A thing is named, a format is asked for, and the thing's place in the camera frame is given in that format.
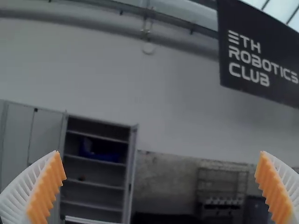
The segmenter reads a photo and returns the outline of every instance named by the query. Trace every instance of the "metal shelf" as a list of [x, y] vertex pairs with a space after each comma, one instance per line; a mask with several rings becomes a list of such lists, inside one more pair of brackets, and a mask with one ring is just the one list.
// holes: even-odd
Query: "metal shelf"
[[67, 182], [72, 182], [76, 184], [83, 184], [83, 185], [88, 185], [92, 187], [98, 187], [98, 188], [107, 188], [107, 189], [113, 189], [113, 190], [124, 190], [124, 187], [116, 187], [116, 186], [111, 186], [108, 184], [102, 184], [102, 183], [93, 183], [93, 182], [88, 182], [88, 181], [78, 181], [75, 179], [68, 178], [66, 180]]
[[76, 135], [85, 136], [85, 137], [94, 138], [94, 139], [101, 139], [101, 140], [106, 140], [106, 141], [113, 141], [113, 142], [128, 144], [128, 141], [104, 137], [104, 136], [100, 136], [100, 135], [96, 135], [96, 134], [89, 134], [89, 133], [78, 132], [78, 131], [73, 131], [73, 130], [67, 130], [66, 132], [70, 133], [70, 134], [76, 134]]
[[81, 160], [81, 161], [87, 161], [87, 162], [100, 163], [100, 164], [104, 164], [104, 165], [111, 165], [111, 166], [117, 166], [117, 167], [126, 167], [126, 164], [124, 164], [124, 163], [94, 160], [94, 159], [89, 159], [89, 158], [85, 158], [85, 157], [82, 157], [82, 156], [71, 155], [71, 154], [64, 154], [64, 157], [65, 158], [74, 159], [74, 160]]
[[61, 200], [61, 203], [75, 205], [75, 206], [79, 206], [79, 207], [90, 208], [90, 209], [105, 210], [105, 211], [111, 211], [111, 212], [122, 212], [122, 208], [99, 205], [96, 203], [76, 202], [76, 201], [71, 201], [71, 200]]
[[65, 216], [65, 221], [72, 222], [72, 223], [80, 223], [80, 224], [117, 224], [117, 223], [108, 223], [108, 222], [102, 222], [98, 220], [91, 220], [85, 218], [77, 218], [73, 216]]

